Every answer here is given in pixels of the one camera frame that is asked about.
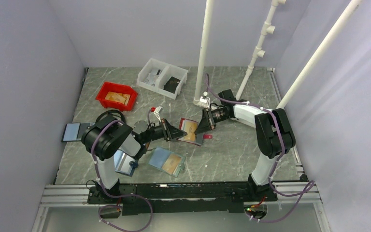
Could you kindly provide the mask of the red card holder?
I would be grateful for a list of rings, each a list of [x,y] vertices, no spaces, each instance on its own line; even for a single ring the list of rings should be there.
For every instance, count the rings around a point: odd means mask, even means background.
[[[195,134],[195,131],[197,129],[198,122],[187,119],[187,118],[181,118],[179,123],[179,129],[186,132],[186,135],[178,138],[178,141],[191,143],[197,146],[202,146],[203,142],[205,140],[210,140],[213,138],[211,134]]]

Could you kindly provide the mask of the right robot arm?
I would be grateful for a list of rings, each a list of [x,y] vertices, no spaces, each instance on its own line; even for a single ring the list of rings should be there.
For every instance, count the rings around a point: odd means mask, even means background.
[[[248,177],[247,195],[258,201],[268,191],[276,161],[296,144],[296,138],[284,109],[259,109],[249,102],[237,100],[230,89],[218,94],[221,105],[202,110],[201,121],[195,134],[212,131],[217,123],[235,119],[255,128],[260,156],[256,167]]]

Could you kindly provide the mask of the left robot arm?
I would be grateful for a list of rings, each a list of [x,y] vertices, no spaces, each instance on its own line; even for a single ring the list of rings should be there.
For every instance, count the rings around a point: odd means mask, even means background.
[[[107,203],[113,203],[121,195],[120,181],[114,167],[117,151],[137,161],[146,153],[146,143],[159,139],[171,141],[186,135],[186,131],[174,127],[164,118],[157,125],[147,125],[139,133],[114,115],[97,120],[83,133],[81,142],[93,158],[97,176],[95,183],[100,196]]]

